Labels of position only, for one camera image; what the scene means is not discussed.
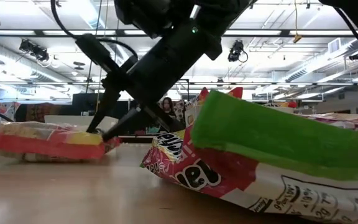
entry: person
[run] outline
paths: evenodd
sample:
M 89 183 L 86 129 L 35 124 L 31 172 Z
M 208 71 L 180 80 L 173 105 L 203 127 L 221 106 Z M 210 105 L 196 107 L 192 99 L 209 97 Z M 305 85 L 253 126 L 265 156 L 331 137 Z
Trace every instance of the person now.
M 164 100 L 162 101 L 162 109 L 164 110 L 164 112 L 166 112 L 171 118 L 176 119 L 177 116 L 175 114 L 175 112 L 173 111 L 173 103 L 172 103 L 172 99 L 169 97 L 165 97 Z

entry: ceiling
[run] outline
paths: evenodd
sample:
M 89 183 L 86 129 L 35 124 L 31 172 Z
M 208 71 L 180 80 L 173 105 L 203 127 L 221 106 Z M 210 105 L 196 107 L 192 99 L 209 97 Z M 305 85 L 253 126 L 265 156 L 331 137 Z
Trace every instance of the ceiling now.
M 102 30 L 98 33 L 99 35 L 103 35 L 105 29 L 106 34 L 112 30 L 136 30 L 134 26 L 124 25 L 117 19 L 113 0 L 60 0 L 60 4 L 58 15 L 69 30 L 95 29 L 95 21 L 98 21 L 98 17 L 99 29 Z M 1 57 L 10 60 L 10 63 L 0 65 L 0 82 L 20 82 L 27 81 L 29 78 L 36 82 L 85 82 L 89 74 L 92 82 L 98 82 L 100 77 L 104 78 L 106 75 L 100 67 L 95 64 L 91 65 L 91 60 L 81 52 L 73 39 L 64 35 L 50 37 L 45 35 L 47 32 L 60 30 L 53 19 L 49 0 L 0 0 L 0 20 L 0 60 L 4 61 Z M 293 35 L 252 37 L 235 34 L 236 30 L 267 32 L 269 30 L 295 30 L 295 27 L 303 35 L 303 38 L 296 44 L 293 43 Z M 43 35 L 38 35 L 33 30 L 41 30 Z M 325 55 L 323 62 L 313 61 L 315 58 L 324 56 L 324 53 L 329 50 L 328 44 L 336 40 L 335 34 L 340 33 L 335 30 L 348 30 L 335 10 L 321 5 L 319 1 L 297 0 L 295 7 L 294 0 L 259 0 L 252 9 L 248 8 L 244 11 L 230 30 L 233 30 L 232 35 L 225 35 L 222 38 L 223 53 L 215 61 L 211 61 L 205 55 L 202 56 L 184 74 L 183 78 L 189 79 L 190 82 L 216 82 L 218 78 L 224 78 L 225 82 L 285 82 L 286 78 L 294 76 L 293 72 L 299 70 L 302 65 L 309 66 L 307 72 L 290 80 L 291 82 L 318 82 L 341 71 L 345 72 L 321 82 L 348 82 L 358 77 L 358 60 L 345 59 L 349 54 L 358 52 L 358 45 L 353 46 L 354 38 L 351 34 L 346 34 L 348 37 L 341 38 L 344 49 L 339 55 L 334 58 Z M 312 32 L 313 37 L 309 37 L 308 34 Z M 138 37 L 116 35 L 114 38 L 130 45 L 140 56 L 145 55 L 159 41 L 159 39 L 152 40 L 144 35 Z M 22 39 L 28 39 L 46 48 L 50 60 L 37 62 L 30 55 L 23 54 L 19 50 Z M 249 55 L 246 63 L 227 60 L 229 49 L 235 40 L 242 40 L 245 45 L 244 50 Z M 121 63 L 130 55 L 122 48 L 110 50 L 120 51 L 117 55 L 121 55 L 123 59 L 116 58 L 118 56 L 115 54 L 113 54 L 113 59 Z M 84 69 L 75 70 L 76 65 L 73 62 L 84 63 L 85 65 L 82 66 Z M 202 85 L 191 85 L 190 88 L 194 89 L 191 92 L 196 93 L 201 87 Z M 326 89 L 326 86 L 323 88 L 303 85 L 247 85 L 244 98 L 251 100 L 269 95 L 275 98 L 274 96 L 284 93 L 294 94 L 284 95 L 281 99 L 294 98 L 304 93 L 314 93 L 314 91 L 327 92 L 334 87 L 337 88 L 337 86 L 329 86 Z M 32 91 L 37 88 L 44 90 L 38 91 L 42 92 L 41 96 L 40 93 L 34 94 Z M 98 85 L 92 85 L 89 89 L 95 91 L 98 88 Z M 224 88 L 228 89 L 232 86 L 225 85 Z M 83 85 L 72 87 L 53 83 L 49 86 L 28 85 L 27 83 L 23 85 L 0 84 L 0 90 L 6 92 L 0 98 L 17 96 L 17 91 L 20 90 L 20 94 L 23 93 L 22 97 L 50 98 L 52 96 L 66 99 L 70 98 L 73 93 L 85 89 Z

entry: plastic bag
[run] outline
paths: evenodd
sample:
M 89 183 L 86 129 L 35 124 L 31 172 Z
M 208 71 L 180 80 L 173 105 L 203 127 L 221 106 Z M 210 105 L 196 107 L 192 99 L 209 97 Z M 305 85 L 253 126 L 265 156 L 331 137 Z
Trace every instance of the plastic bag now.
M 191 138 L 197 155 L 248 197 L 249 210 L 358 223 L 358 128 L 214 91 Z
M 0 122 L 0 154 L 29 162 L 80 162 L 100 159 L 119 145 L 75 126 L 37 122 Z

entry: table surface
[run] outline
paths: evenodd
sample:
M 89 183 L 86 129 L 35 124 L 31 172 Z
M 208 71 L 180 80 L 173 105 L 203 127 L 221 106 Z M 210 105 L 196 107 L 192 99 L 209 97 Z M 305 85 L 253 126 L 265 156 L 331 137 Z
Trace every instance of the table surface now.
M 0 156 L 0 224 L 306 223 L 250 212 L 139 167 L 149 145 L 122 145 L 90 164 L 26 164 Z

